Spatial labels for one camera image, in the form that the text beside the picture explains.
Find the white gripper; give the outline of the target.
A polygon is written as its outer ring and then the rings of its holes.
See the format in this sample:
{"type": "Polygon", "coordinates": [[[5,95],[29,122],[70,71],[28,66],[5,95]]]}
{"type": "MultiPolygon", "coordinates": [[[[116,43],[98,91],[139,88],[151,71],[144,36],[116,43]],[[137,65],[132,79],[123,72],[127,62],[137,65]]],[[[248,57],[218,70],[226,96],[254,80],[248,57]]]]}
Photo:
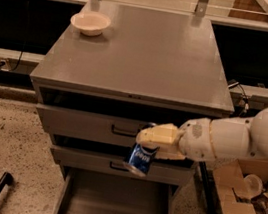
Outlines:
{"type": "Polygon", "coordinates": [[[191,119],[180,128],[174,124],[160,124],[139,131],[136,142],[143,147],[159,148],[156,158],[161,160],[213,161],[216,158],[211,137],[211,119],[191,119]]]}

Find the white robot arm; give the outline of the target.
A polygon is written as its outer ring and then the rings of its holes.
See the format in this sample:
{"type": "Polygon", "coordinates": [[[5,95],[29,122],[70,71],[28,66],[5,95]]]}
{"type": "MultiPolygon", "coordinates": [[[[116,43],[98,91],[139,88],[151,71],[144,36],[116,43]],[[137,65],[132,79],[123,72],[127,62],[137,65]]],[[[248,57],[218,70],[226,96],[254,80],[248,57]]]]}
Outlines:
{"type": "Polygon", "coordinates": [[[158,149],[159,159],[214,161],[218,159],[268,160],[268,108],[254,117],[198,118],[141,130],[136,142],[158,149]]]}

